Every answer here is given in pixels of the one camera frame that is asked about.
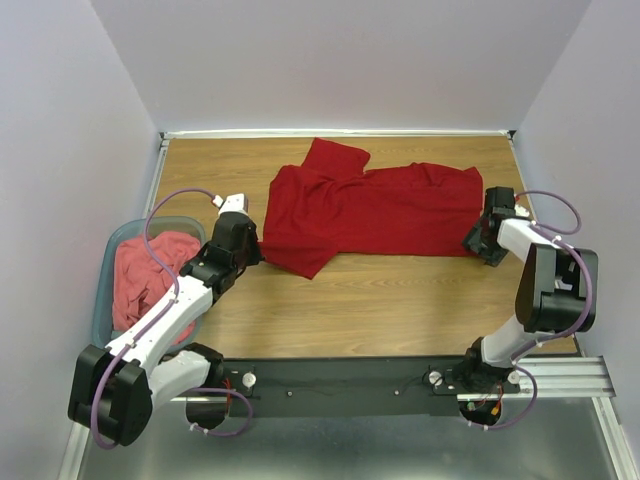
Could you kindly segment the dark red t-shirt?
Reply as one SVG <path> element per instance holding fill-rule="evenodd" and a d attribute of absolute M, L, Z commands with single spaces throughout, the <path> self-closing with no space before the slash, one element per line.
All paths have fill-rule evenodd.
<path fill-rule="evenodd" d="M 368 152 L 316 138 L 271 181 L 261 250 L 307 279 L 339 253 L 456 257 L 483 206 L 474 167 L 368 169 Z"/>

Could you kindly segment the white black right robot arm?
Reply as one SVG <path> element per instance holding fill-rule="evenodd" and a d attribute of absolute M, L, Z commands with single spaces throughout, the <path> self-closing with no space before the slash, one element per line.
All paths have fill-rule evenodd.
<path fill-rule="evenodd" d="M 523 196 L 542 195 L 563 203 L 576 225 L 561 229 L 540 223 L 518 204 Z M 565 237 L 580 231 L 578 210 L 562 196 L 509 187 L 486 190 L 480 218 L 463 241 L 470 253 L 496 267 L 511 253 L 523 262 L 513 315 L 493 334 L 467 349 L 448 378 L 480 392 L 504 382 L 517 362 L 549 341 L 588 331 L 596 317 L 598 255 L 575 248 Z"/>

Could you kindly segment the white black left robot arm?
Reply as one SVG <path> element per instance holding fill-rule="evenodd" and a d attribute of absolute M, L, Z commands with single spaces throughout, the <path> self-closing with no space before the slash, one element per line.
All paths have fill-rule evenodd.
<path fill-rule="evenodd" d="M 246 396 L 231 389 L 223 357 L 191 344 L 164 356 L 177 337 L 208 311 L 249 266 L 262 259 L 255 223 L 243 209 L 219 214 L 212 238 L 175 278 L 162 299 L 104 348 L 77 357 L 68 417 L 87 427 L 105 450 L 138 439 L 154 410 L 182 394 Z"/>

